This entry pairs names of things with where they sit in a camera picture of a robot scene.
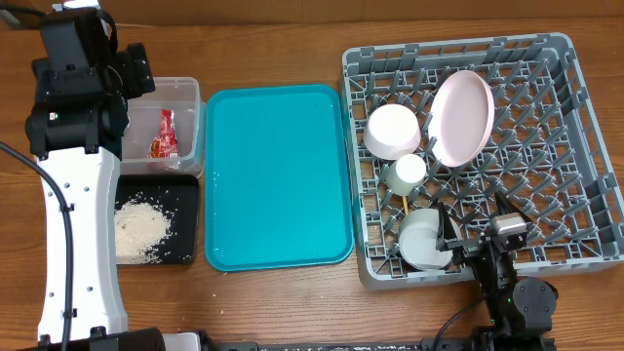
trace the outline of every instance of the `wood grain surface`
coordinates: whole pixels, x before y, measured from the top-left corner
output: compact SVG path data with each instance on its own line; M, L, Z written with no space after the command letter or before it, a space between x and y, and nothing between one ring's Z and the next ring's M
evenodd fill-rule
M564 32L574 43L623 183L622 18L129 28L120 39L124 45L144 42L154 75L197 78L208 100L228 88L302 83L336 88L340 57L351 47L550 31ZM0 139L27 153L23 125L35 85L30 61L45 52L37 32L2 32L0 43ZM46 282L43 194L37 176L4 154L0 189L0 349L28 347L35 344ZM257 201L249 206L253 210ZM196 258L188 267L119 269L132 330L205 329L216 341L269 344L418 340L434 335L477 295L474 283L370 292L358 280L354 254L333 266L224 275L206 262L203 234L200 228ZM551 332L560 350L624 349L624 265L549 281L561 294ZM466 335L487 323L481 306L448 335Z

